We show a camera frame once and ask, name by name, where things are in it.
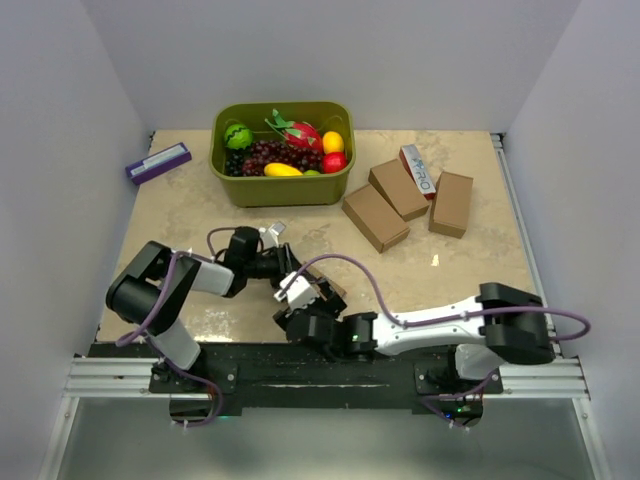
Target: white wall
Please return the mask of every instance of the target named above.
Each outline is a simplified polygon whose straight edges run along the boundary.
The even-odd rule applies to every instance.
[[[77,0],[0,15],[0,478],[33,479],[74,352],[84,352],[146,147]]]
[[[637,1],[583,0],[506,137],[549,302],[595,321],[565,349],[582,358],[619,479],[640,471],[638,25]]]
[[[83,0],[142,119],[330,99],[358,128],[505,131],[579,0]]]

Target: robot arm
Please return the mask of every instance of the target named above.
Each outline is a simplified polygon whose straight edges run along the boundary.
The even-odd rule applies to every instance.
[[[278,243],[283,229],[282,224],[261,230],[238,227],[223,260],[207,262],[182,256],[171,278],[167,273],[172,250],[149,242],[112,284],[107,306],[125,321],[140,325],[158,301],[158,282],[169,282],[167,295],[147,333],[156,347],[183,370],[191,369],[201,354],[200,346],[179,319],[188,292],[232,298],[249,278],[269,279],[274,288],[279,287],[274,297],[286,308],[273,318],[285,331],[287,340],[314,349],[332,361],[361,361],[457,345],[458,375],[480,379],[504,362],[542,364],[554,358],[546,321],[539,313],[465,315],[422,327],[398,325],[398,320],[414,322],[500,306],[541,305],[539,297],[497,283],[481,285],[480,295],[458,303],[396,314],[395,322],[384,313],[374,312],[341,318],[346,304],[326,279],[301,275],[285,290],[301,264],[288,244]]]

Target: grapes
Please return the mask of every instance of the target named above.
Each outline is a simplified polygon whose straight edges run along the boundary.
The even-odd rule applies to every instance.
[[[301,172],[320,171],[322,155],[311,148],[259,140],[245,150],[228,151],[224,173],[231,177],[260,177],[264,175],[264,167],[274,162],[291,165]]]

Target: brown cardboard box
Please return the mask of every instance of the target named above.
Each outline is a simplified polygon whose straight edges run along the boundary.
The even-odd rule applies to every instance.
[[[429,209],[429,201],[422,196],[398,159],[373,167],[369,172],[369,183],[405,222],[421,217]]]
[[[409,235],[409,225],[371,185],[347,195],[342,210],[380,253]]]
[[[430,231],[462,238],[469,223],[472,185],[471,177],[442,172],[429,213]]]

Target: metal frame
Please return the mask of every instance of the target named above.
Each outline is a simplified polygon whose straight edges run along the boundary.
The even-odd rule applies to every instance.
[[[502,141],[499,135],[491,135],[491,139],[516,219],[529,271],[537,294],[546,304],[544,289],[509,174]],[[549,316],[547,323],[549,329],[555,331],[553,320]],[[557,344],[554,348],[558,359],[549,365],[501,367],[504,393],[486,395],[486,397],[500,400],[571,399],[594,477],[596,480],[610,479],[612,477],[609,464],[592,418],[589,393],[580,361],[565,359]],[[207,397],[205,394],[151,394],[148,386],[152,363],[153,359],[149,358],[76,358],[73,360],[39,480],[58,478],[81,398],[195,399]]]

